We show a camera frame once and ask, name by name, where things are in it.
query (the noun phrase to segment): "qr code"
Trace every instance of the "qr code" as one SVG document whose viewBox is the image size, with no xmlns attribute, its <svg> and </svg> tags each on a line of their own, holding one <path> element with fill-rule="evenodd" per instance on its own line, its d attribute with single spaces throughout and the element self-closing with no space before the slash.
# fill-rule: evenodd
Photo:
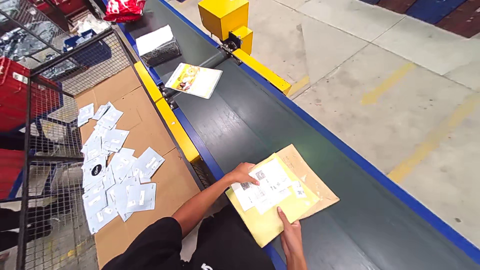
<svg viewBox="0 0 480 270">
<path fill-rule="evenodd" d="M 257 176 L 258 180 L 262 180 L 263 178 L 265 178 L 265 174 L 263 171 L 258 171 L 255 175 Z"/>
<path fill-rule="evenodd" d="M 243 190 L 246 190 L 247 188 L 250 187 L 250 183 L 240 183 L 240 185 L 243 188 Z"/>
</svg>

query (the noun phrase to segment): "yellow metal bracket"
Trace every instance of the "yellow metal bracket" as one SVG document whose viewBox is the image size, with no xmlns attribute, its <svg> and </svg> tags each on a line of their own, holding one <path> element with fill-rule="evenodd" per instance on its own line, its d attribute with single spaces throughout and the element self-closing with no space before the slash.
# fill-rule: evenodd
<svg viewBox="0 0 480 270">
<path fill-rule="evenodd" d="M 160 90 L 156 86 L 152 77 L 150 77 L 150 74 L 144 67 L 143 63 L 139 61 L 134 64 L 134 67 L 138 75 L 140 76 L 143 84 L 145 85 L 145 88 L 147 88 L 147 92 L 150 94 L 152 100 L 154 101 L 155 106 L 158 108 L 158 111 L 167 123 L 169 130 L 172 132 L 175 140 L 185 154 L 185 157 L 189 162 L 192 162 L 194 159 L 200 156 L 197 148 L 193 144 L 192 140 L 190 140 L 190 138 L 188 137 L 177 117 L 170 109 L 168 103 L 163 98 L 162 93 L 160 93 Z"/>
<path fill-rule="evenodd" d="M 233 52 L 233 55 L 240 59 L 244 64 L 255 70 L 263 78 L 265 78 L 276 88 L 278 88 L 278 90 L 282 91 L 283 94 L 288 94 L 292 86 L 286 80 L 275 74 L 273 71 L 260 64 L 257 60 L 255 60 L 255 58 L 240 49 L 235 50 Z"/>
</svg>

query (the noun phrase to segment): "yellow magazine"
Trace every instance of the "yellow magazine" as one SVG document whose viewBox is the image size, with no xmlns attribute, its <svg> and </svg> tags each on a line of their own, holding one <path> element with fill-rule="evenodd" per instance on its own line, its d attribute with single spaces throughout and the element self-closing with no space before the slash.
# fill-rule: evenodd
<svg viewBox="0 0 480 270">
<path fill-rule="evenodd" d="M 180 63 L 165 86 L 208 99 L 211 97 L 221 74 L 221 70 Z"/>
</svg>

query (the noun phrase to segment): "plastic bag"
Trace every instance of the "plastic bag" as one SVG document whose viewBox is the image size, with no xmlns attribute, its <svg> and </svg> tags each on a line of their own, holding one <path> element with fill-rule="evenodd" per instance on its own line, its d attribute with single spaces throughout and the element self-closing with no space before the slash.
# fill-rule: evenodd
<svg viewBox="0 0 480 270">
<path fill-rule="evenodd" d="M 116 23 L 136 21 L 143 15 L 145 0 L 109 0 L 105 21 Z"/>
</svg>

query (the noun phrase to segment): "yellow box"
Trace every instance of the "yellow box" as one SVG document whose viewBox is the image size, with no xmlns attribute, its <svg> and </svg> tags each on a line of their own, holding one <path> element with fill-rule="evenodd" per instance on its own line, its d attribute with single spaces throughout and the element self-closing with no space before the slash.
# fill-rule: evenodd
<svg viewBox="0 0 480 270">
<path fill-rule="evenodd" d="M 252 54 L 252 42 L 253 42 L 253 31 L 248 27 L 240 26 L 238 29 L 232 32 L 235 36 L 240 39 L 240 49 L 246 52 L 248 55 Z"/>
<path fill-rule="evenodd" d="M 221 40 L 241 26 L 248 26 L 247 0 L 203 0 L 198 3 L 202 24 Z"/>
</svg>

